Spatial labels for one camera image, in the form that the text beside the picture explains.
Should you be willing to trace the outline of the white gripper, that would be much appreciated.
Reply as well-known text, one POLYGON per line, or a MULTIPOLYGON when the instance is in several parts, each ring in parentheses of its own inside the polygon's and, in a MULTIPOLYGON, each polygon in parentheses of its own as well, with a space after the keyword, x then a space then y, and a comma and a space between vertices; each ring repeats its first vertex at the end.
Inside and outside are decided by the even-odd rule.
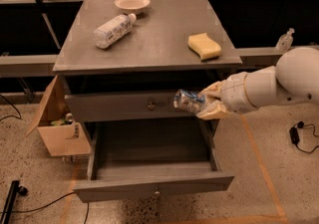
POLYGON ((200 94, 211 99, 221 99, 206 105, 196 116, 203 120, 221 119, 232 112, 248 113, 257 110, 257 107, 249 100, 246 92, 245 81, 248 74, 241 72, 233 74, 222 82, 215 82, 200 94))

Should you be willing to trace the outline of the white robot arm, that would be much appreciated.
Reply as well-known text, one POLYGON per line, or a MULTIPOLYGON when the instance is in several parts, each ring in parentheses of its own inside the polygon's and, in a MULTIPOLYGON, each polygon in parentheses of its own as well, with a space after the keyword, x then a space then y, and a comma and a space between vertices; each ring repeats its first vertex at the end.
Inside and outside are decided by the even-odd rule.
POLYGON ((292 49, 275 66, 232 74, 201 93, 206 103, 196 116, 203 120, 267 106, 319 104, 319 51, 310 47, 292 49))

